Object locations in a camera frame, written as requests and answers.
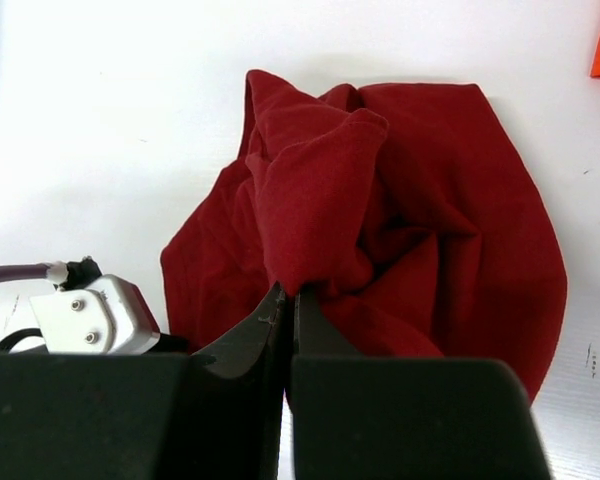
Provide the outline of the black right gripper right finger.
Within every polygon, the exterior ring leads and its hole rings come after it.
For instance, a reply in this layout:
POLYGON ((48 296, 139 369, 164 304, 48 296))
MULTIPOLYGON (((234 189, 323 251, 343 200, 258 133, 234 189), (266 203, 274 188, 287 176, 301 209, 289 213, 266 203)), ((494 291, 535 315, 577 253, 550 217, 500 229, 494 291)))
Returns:
POLYGON ((299 479, 550 477, 506 364, 363 355, 311 290, 295 299, 288 394, 299 479))

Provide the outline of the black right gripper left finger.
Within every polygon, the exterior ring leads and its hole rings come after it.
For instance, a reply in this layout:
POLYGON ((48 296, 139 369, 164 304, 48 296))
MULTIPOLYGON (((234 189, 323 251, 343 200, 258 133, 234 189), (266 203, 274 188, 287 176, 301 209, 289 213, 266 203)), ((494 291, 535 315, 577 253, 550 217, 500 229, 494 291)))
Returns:
POLYGON ((0 479, 272 479, 286 296, 193 355, 0 354, 0 479))

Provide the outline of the dark red t shirt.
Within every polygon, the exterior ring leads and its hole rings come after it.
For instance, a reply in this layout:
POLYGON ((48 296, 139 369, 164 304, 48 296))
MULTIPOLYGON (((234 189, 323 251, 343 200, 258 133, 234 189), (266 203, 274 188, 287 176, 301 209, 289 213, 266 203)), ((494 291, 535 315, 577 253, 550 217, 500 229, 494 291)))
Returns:
POLYGON ((567 299, 541 195, 474 84, 248 72, 237 157, 162 251, 170 331, 198 350, 274 285, 315 290, 372 356, 484 357, 535 397, 567 299))

